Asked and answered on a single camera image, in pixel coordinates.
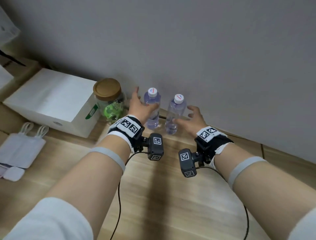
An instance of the hand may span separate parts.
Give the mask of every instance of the hand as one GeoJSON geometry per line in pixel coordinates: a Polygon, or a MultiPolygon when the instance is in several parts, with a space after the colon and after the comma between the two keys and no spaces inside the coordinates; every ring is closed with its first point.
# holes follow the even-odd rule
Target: hand
{"type": "Polygon", "coordinates": [[[130,101],[130,110],[128,111],[128,114],[137,117],[137,119],[142,123],[142,125],[144,125],[150,117],[151,113],[159,107],[159,104],[155,103],[149,106],[143,105],[139,100],[140,97],[138,97],[137,95],[138,89],[139,87],[137,87],[132,94],[132,99],[130,101]]]}
{"type": "Polygon", "coordinates": [[[190,105],[187,108],[193,111],[193,113],[188,115],[188,117],[192,118],[191,120],[174,119],[173,121],[183,127],[191,136],[196,138],[197,132],[208,125],[205,123],[198,107],[190,105]]]}

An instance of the person's left hand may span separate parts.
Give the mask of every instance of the person's left hand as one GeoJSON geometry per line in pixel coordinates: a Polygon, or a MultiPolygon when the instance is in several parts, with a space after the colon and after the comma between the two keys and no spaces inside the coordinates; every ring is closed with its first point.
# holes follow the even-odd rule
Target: person's left hand
{"type": "Polygon", "coordinates": [[[139,87],[137,87],[132,94],[132,99],[130,101],[130,110],[128,111],[128,114],[137,117],[137,119],[142,123],[142,125],[144,125],[150,117],[151,113],[159,107],[159,104],[155,103],[149,106],[143,105],[139,100],[140,97],[138,97],[137,95],[138,89],[139,87]]]}

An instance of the wrist-mounted camera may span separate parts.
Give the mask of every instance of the wrist-mounted camera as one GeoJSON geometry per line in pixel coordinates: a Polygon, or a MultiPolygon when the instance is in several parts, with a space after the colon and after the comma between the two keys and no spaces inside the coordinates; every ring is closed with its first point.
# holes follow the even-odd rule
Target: wrist-mounted camera
{"type": "Polygon", "coordinates": [[[151,133],[149,137],[143,137],[144,130],[144,126],[136,117],[127,115],[110,126],[108,133],[113,132],[114,135],[125,139],[134,152],[141,152],[147,147],[148,159],[158,161],[164,154],[162,135],[151,133]]]}
{"type": "Polygon", "coordinates": [[[202,167],[210,164],[215,156],[215,151],[222,145],[233,142],[226,134],[212,127],[206,127],[197,132],[194,139],[197,144],[197,151],[192,153],[185,148],[179,151],[179,161],[182,174],[186,178],[194,177],[197,174],[195,163],[202,167]]]}

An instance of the gold jar lid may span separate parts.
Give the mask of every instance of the gold jar lid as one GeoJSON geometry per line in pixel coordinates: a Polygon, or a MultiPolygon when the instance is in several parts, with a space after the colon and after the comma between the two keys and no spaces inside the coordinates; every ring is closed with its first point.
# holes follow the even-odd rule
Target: gold jar lid
{"type": "Polygon", "coordinates": [[[114,101],[121,94],[121,85],[114,78],[104,78],[93,86],[95,97],[101,101],[114,101]]]}

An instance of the green object in jar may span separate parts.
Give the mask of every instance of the green object in jar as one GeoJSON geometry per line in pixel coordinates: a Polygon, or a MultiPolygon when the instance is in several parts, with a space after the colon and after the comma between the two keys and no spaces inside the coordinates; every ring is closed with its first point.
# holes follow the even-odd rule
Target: green object in jar
{"type": "Polygon", "coordinates": [[[103,115],[107,118],[107,119],[119,119],[121,114],[123,111],[123,107],[121,103],[118,102],[114,102],[110,105],[108,105],[107,107],[105,107],[105,109],[103,110],[103,115]]]}

